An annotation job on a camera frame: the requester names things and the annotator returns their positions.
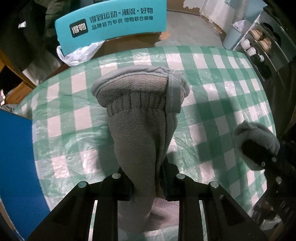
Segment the small grey sock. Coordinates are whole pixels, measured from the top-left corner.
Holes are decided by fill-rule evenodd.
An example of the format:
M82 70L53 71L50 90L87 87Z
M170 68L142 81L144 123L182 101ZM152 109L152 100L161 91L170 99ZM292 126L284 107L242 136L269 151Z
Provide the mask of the small grey sock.
M232 138L237 152L252 171L262 170L261 163L267 161L266 155L276 156L280 150L276 136L260 123L245 120L236 126Z

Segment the long grey fleece mitten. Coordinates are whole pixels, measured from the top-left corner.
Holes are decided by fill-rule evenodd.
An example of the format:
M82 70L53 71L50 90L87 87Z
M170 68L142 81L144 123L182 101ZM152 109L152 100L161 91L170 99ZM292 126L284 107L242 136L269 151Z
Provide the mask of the long grey fleece mitten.
M117 163L132 181L134 195L118 203L118 225L142 233L178 223L178 202L165 200L159 171L190 88L182 72L134 65L96 80L92 95L107 111Z

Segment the green checkered tablecloth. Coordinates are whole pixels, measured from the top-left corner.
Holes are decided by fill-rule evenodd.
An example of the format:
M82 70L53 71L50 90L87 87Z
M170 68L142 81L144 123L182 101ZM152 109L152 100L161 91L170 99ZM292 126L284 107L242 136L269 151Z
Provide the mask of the green checkered tablecloth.
M198 182L219 182L250 212L266 190L266 179L240 158L232 133L243 121L275 132L266 94L244 54L188 46L101 57L50 78L22 101L16 113L33 121L35 167L46 211L79 181L99 182L117 170L106 110L91 87L102 75L133 65L164 66L184 74L190 94L178 115L168 159Z

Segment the open cardboard box blue rim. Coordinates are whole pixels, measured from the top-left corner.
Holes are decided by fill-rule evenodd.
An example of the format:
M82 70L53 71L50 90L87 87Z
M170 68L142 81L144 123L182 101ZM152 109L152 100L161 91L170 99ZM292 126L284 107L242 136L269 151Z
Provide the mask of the open cardboard box blue rim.
M1 110L1 200L27 240L49 214L36 172L32 121Z

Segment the shoe rack with shoes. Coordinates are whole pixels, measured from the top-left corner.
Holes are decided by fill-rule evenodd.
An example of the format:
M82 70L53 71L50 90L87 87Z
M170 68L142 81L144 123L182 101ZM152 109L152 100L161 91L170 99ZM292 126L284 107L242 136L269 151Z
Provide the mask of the shoe rack with shoes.
M267 8L253 23L245 24L242 37L232 49L245 54L261 81L265 81L293 60L295 43Z

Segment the light blue trash bin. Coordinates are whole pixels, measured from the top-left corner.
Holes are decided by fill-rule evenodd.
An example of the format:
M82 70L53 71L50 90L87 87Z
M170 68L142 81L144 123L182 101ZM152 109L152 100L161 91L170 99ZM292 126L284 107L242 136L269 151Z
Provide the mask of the light blue trash bin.
M236 28L232 27L232 29L229 31L229 33L226 35L225 39L223 40L223 43L222 43L223 47L226 50L233 50L242 36L243 36L243 33L241 33Z

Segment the white plastic bag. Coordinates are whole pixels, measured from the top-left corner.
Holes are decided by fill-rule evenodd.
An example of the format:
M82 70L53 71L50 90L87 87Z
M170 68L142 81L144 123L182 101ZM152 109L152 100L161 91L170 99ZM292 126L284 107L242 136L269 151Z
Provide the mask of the white plastic bag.
M95 42L88 46L78 48L72 53L64 55L62 53L61 46L56 48L57 55L62 62L64 62L69 67L77 66L79 64L89 61L96 52L102 47L105 41Z

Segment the brown flat cardboard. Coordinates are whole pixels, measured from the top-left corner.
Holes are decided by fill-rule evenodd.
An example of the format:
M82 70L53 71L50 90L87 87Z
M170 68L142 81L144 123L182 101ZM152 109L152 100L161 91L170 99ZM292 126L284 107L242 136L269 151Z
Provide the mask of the brown flat cardboard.
M151 48L157 42L166 40L170 37L169 32L161 33L146 33L130 36L123 36L116 39L110 39L103 43L101 48L95 53L92 59L102 57L109 54L114 54L122 51Z

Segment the teal shoe box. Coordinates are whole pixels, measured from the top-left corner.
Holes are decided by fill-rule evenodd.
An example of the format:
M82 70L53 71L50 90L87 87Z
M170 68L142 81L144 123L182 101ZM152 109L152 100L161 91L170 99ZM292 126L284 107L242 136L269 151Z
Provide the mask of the teal shoe box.
M55 21L57 39L67 55L95 42L143 33L164 32L166 1L104 1Z

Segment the dark hanging coat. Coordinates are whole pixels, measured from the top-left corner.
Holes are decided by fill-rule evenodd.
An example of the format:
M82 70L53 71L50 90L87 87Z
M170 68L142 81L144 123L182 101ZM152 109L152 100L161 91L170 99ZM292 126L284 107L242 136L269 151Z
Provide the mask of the dark hanging coat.
M57 57L55 20L78 6L79 1L1 1L1 50L20 71L44 51Z

